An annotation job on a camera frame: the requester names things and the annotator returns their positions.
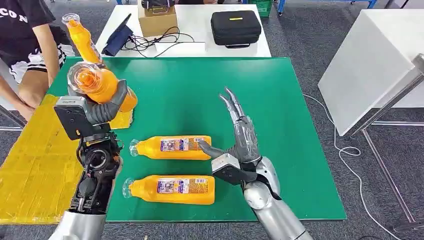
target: green crate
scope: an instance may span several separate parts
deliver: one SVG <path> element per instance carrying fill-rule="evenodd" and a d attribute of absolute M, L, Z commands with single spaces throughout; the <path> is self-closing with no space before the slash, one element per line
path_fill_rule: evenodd
<path fill-rule="evenodd" d="M 269 17 L 273 0 L 249 0 L 249 4 L 256 4 L 260 17 Z"/>

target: yellow mat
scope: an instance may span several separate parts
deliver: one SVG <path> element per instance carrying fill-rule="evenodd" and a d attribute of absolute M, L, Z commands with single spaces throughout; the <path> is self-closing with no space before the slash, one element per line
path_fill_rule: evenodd
<path fill-rule="evenodd" d="M 0 168 L 0 224 L 52 224 L 69 208 L 82 172 L 71 141 L 46 95 Z M 118 113 L 112 129 L 128 128 L 132 112 Z"/>

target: person's hand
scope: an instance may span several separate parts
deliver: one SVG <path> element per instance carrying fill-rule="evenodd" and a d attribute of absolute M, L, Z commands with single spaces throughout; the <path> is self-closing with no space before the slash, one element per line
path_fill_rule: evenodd
<path fill-rule="evenodd" d="M 252 120 L 245 115 L 236 95 L 228 87 L 225 87 L 225 91 L 230 96 L 230 100 L 221 94 L 219 97 L 224 101 L 231 116 L 232 124 L 234 125 L 235 145 L 223 151 L 222 149 L 210 146 L 205 141 L 199 141 L 198 144 L 202 151 L 212 158 L 229 153 L 241 163 L 253 162 L 259 159 L 261 155 Z"/>
<path fill-rule="evenodd" d="M 35 109 L 26 105 L 25 103 L 15 106 L 16 110 L 19 111 L 20 115 L 25 118 L 27 122 L 30 121 L 30 118 L 33 116 Z"/>

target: black case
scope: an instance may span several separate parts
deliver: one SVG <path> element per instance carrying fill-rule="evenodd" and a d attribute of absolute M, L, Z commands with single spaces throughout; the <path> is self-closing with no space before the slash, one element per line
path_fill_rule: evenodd
<path fill-rule="evenodd" d="M 255 13 L 246 11 L 218 11 L 210 19 L 213 39 L 227 48 L 244 48 L 256 43 L 262 32 Z"/>

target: green table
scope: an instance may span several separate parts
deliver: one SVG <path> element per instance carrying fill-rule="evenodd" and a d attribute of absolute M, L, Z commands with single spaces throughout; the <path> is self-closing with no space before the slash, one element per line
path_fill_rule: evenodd
<path fill-rule="evenodd" d="M 48 93 L 67 94 L 69 57 Z M 124 198 L 127 178 L 211 175 L 210 160 L 133 157 L 131 140 L 153 136 L 209 135 L 212 145 L 234 144 L 233 125 L 219 99 L 228 86 L 253 119 L 260 152 L 273 162 L 281 195 L 300 219 L 346 219 L 327 160 L 289 58 L 106 58 L 105 64 L 138 97 L 133 123 L 116 130 L 125 143 L 123 168 L 108 208 L 108 221 L 256 221 L 240 186 L 216 179 L 215 203 L 189 205 Z"/>

